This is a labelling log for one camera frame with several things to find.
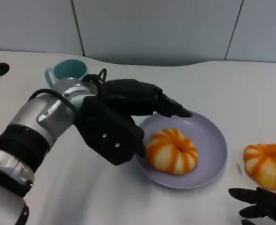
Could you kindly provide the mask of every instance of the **silver robot arm segment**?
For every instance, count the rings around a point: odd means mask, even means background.
[[[97,94],[93,83],[73,78],[61,80],[53,90],[78,109],[85,97]],[[34,172],[74,118],[62,101],[41,94],[20,109],[0,136],[0,225],[26,223],[29,208],[23,197],[34,183]]]

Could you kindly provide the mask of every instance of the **peeled tangerine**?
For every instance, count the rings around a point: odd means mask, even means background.
[[[178,129],[166,129],[154,133],[147,147],[146,158],[162,172],[185,174],[198,163],[197,149]]]
[[[244,162],[250,177],[265,188],[276,189],[276,144],[247,146]]]

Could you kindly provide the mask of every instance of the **gray wall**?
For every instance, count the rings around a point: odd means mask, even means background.
[[[122,64],[224,60],[241,0],[75,0],[87,56]]]
[[[0,0],[0,50],[81,55],[70,0]]]
[[[227,60],[276,62],[276,0],[245,0]]]
[[[0,50],[162,66],[276,62],[276,0],[74,2],[83,49],[71,0],[0,0]]]

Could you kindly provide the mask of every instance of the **teal mug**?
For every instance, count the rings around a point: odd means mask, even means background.
[[[50,88],[53,84],[63,78],[73,77],[77,79],[83,78],[88,73],[88,68],[86,64],[80,60],[65,60],[54,68],[47,68],[44,72],[46,82]]]

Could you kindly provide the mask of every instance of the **black cable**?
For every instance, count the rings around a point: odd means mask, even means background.
[[[59,100],[62,101],[62,103],[64,103],[67,107],[69,107],[75,114],[77,114],[78,116],[82,116],[81,112],[74,105],[72,105],[64,96],[62,96],[60,93],[58,93],[55,90],[39,89],[39,90],[35,91],[30,96],[29,101],[32,100],[33,98],[37,97],[39,94],[42,94],[42,93],[47,93],[47,94],[50,94],[50,95],[58,98]]]
[[[98,76],[99,76],[99,79],[104,83],[105,82],[105,80],[106,80],[106,68],[103,68],[100,72],[99,72],[99,74],[98,74]]]

